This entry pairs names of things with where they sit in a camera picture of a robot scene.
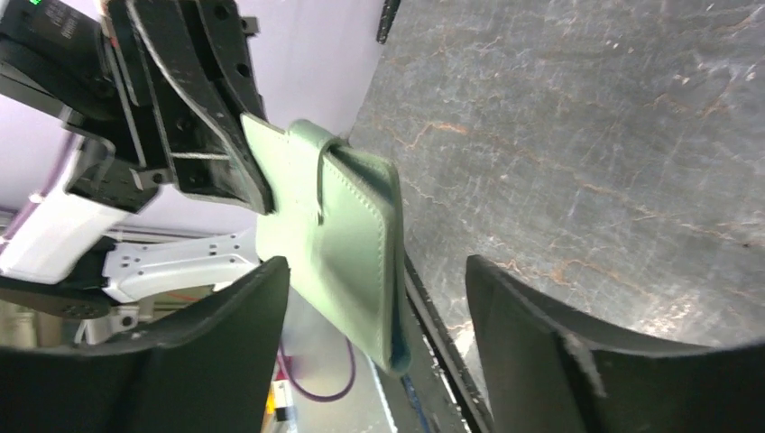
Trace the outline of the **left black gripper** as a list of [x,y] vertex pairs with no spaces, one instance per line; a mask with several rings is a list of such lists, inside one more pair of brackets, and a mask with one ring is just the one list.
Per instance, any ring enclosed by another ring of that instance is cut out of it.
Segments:
[[[240,116],[264,117],[233,1],[129,1],[157,126],[177,188],[273,208]],[[132,106],[100,23],[61,1],[1,3],[1,93],[80,134],[66,192],[129,213],[171,179],[152,111]]]

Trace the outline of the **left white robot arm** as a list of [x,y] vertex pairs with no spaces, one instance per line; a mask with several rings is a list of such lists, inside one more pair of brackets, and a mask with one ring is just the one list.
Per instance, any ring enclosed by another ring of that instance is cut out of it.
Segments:
[[233,1],[1,4],[1,92],[61,119],[64,148],[1,237],[1,297],[64,318],[120,300],[109,230],[172,185],[189,198],[273,209],[241,115],[263,117]]

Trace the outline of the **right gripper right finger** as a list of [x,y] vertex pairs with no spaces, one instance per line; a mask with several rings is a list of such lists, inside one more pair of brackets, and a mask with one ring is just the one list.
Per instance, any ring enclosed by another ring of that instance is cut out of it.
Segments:
[[498,432],[761,432],[764,344],[713,348],[619,327],[480,255],[465,288]]

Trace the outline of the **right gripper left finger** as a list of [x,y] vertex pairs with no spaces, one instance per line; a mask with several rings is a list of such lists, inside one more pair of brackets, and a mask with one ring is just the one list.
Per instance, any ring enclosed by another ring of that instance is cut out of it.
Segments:
[[259,431],[289,285],[276,256],[100,345],[3,347],[2,431]]

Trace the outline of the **green leather card holder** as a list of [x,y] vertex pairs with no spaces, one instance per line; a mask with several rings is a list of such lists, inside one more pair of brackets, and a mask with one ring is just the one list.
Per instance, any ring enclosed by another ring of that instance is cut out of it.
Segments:
[[407,372],[403,213],[392,161],[307,120],[288,128],[242,118],[275,209],[257,220],[255,249],[286,258],[290,283],[383,371]]

